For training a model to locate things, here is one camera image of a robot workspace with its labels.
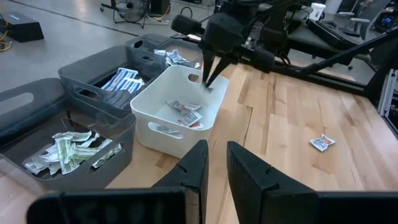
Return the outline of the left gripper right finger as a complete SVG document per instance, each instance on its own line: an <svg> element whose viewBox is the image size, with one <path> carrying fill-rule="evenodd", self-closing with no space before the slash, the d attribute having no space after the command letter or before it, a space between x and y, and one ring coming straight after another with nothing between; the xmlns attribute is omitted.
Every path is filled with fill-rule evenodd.
<svg viewBox="0 0 398 224"><path fill-rule="evenodd" d="M240 224L398 224L398 192L316 191L234 141L226 157Z"/></svg>

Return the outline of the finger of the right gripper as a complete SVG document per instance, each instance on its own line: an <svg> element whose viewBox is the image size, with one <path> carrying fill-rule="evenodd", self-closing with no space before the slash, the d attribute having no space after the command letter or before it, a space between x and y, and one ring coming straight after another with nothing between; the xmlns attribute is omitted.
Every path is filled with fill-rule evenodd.
<svg viewBox="0 0 398 224"><path fill-rule="evenodd" d="M209 63L210 67L206 71L206 87L209 88L211 84L215 81L215 79L218 77L218 75L220 75L221 72L232 63L232 60L228 57L221 57L220 61L213 70L213 73L210 73L210 70L213 65L214 58L210 58L209 60L207 60L207 62Z"/></svg>
<svg viewBox="0 0 398 224"><path fill-rule="evenodd" d="M206 85L214 59L215 53L212 50L204 49L203 53L203 76L202 76L202 84Z"/></svg>

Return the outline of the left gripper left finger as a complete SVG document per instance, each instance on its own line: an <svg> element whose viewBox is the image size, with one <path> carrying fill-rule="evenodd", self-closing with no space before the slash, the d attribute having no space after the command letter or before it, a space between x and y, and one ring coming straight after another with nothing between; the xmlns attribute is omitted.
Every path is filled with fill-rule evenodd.
<svg viewBox="0 0 398 224"><path fill-rule="evenodd" d="M150 188L48 194L27 210L27 224L205 224L209 154L199 140Z"/></svg>

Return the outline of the white plastic bin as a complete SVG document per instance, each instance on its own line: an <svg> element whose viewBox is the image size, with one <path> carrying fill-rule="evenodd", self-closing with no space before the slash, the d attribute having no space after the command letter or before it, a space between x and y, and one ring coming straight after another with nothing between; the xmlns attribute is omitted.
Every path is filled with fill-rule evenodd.
<svg viewBox="0 0 398 224"><path fill-rule="evenodd" d="M131 110L137 119L136 138L141 145L181 158L199 140L209 139L229 80L217 77L210 86L214 90L205 93L200 83L189 80L190 75L201 79L203 72L180 65L170 66L131 100ZM200 122L204 128L192 129L179 124L180 114L166 103L169 100L201 105L197 111L202 115ZM157 126L167 126L178 133L161 133L156 130Z"/></svg>

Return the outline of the black three-compartment tray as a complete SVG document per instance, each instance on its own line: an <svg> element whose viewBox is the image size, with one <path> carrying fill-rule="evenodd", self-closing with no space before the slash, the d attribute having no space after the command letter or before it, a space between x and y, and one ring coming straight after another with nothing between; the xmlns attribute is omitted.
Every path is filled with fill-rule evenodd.
<svg viewBox="0 0 398 224"><path fill-rule="evenodd" d="M171 38L159 34L144 34L135 39L128 40L125 44L151 53L154 53L154 49L166 50L167 52L172 52L173 49L177 49L179 54L185 58L187 62L175 65L182 65L199 70L202 66L203 57L201 49L197 44L186 41L183 37ZM169 57L163 58L167 66L174 65Z"/></svg>

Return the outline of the red label large white packet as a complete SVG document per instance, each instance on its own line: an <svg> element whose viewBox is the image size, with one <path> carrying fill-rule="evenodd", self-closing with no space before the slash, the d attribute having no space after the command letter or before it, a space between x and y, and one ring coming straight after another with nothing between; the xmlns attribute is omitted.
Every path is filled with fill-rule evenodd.
<svg viewBox="0 0 398 224"><path fill-rule="evenodd" d="M334 144L335 141L328 136L322 134L320 138L309 140L310 144L318 149L320 152L324 152L327 148Z"/></svg>

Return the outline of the black office chair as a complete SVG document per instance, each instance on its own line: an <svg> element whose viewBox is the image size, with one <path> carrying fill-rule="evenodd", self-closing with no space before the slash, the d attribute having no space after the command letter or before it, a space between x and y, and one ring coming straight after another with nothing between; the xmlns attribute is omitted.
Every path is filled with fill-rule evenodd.
<svg viewBox="0 0 398 224"><path fill-rule="evenodd" d="M332 57L365 43L367 32L372 26L374 18L370 16L353 17L348 12L342 12L339 16L349 19L344 27L340 27L333 20L310 20L307 25L295 29L289 38L299 46L301 51L321 58Z"/></svg>

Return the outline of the black floor fan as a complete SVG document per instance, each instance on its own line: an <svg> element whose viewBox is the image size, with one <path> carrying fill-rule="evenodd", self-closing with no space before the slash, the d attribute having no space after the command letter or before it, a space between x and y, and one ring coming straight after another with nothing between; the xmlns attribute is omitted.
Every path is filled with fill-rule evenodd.
<svg viewBox="0 0 398 224"><path fill-rule="evenodd" d="M101 12L106 8L112 10L115 24L137 24L143 29L149 12L149 0L110 0L110 4L101 3L99 7Z"/></svg>

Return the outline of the white bucket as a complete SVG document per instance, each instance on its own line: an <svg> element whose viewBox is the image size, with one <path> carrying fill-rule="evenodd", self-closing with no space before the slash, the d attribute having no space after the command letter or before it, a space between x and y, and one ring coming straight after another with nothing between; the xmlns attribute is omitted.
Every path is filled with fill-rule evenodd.
<svg viewBox="0 0 398 224"><path fill-rule="evenodd" d="M324 9L326 8L325 4L313 2L310 7L312 8L312 12L309 15L309 19L313 21L319 21L323 14Z"/></svg>

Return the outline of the wide grey plastic bin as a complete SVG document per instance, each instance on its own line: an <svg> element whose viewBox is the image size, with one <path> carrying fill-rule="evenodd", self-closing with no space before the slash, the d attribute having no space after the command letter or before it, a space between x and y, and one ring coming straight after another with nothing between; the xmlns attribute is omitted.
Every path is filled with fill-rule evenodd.
<svg viewBox="0 0 398 224"><path fill-rule="evenodd" d="M105 84L116 79L119 68L137 72L144 85L134 93L106 90ZM152 52L117 45L83 58L58 70L64 90L74 98L108 114L123 118L131 112L130 101L166 69L165 59Z"/></svg>

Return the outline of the narrow grey plastic bin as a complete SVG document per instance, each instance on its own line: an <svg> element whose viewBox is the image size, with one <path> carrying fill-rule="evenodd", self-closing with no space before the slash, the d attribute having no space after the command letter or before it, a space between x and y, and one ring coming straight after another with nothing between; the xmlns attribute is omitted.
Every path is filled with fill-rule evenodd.
<svg viewBox="0 0 398 224"><path fill-rule="evenodd" d="M44 78L0 93L0 172L35 194L52 190L103 189L132 161L136 117L115 117L74 98L58 78ZM48 169L37 175L24 165L54 145L54 134L92 132L111 144L99 155L63 175ZM105 164L92 165L118 144L122 149Z"/></svg>

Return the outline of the silver aluminium profile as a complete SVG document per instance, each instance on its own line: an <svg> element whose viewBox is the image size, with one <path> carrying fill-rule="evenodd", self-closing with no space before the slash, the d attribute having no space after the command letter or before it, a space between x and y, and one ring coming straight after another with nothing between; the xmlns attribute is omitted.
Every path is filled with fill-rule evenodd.
<svg viewBox="0 0 398 224"><path fill-rule="evenodd" d="M386 75L381 97L377 107L378 113L383 117L389 116L389 111L392 103L392 97L394 95L395 85L398 78L398 70L390 69L389 73Z"/></svg>

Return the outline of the black floor box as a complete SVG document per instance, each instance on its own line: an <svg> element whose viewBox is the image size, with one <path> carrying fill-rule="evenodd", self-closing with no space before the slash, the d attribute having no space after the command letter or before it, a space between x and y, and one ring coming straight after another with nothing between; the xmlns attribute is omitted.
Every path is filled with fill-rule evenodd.
<svg viewBox="0 0 398 224"><path fill-rule="evenodd" d="M39 21L17 11L0 14L0 33L20 43L44 39Z"/></svg>

